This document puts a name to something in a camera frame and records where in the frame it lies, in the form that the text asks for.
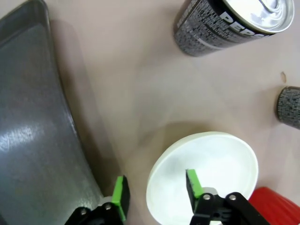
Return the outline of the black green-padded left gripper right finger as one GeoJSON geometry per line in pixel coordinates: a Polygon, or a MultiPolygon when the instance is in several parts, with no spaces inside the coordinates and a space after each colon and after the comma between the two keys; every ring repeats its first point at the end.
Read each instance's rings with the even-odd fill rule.
{"type": "Polygon", "coordinates": [[[239,192],[225,198],[205,193],[194,169],[186,170],[186,188],[193,216],[191,225],[209,225],[219,221],[223,225],[268,225],[269,222],[239,192]]]}

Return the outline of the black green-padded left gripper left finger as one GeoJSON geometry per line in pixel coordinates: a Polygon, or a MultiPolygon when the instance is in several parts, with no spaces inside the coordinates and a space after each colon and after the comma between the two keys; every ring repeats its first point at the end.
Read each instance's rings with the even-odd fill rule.
{"type": "Polygon", "coordinates": [[[111,200],[91,210],[76,208],[65,225],[123,225],[130,205],[130,189],[126,176],[117,177],[111,200]]]}

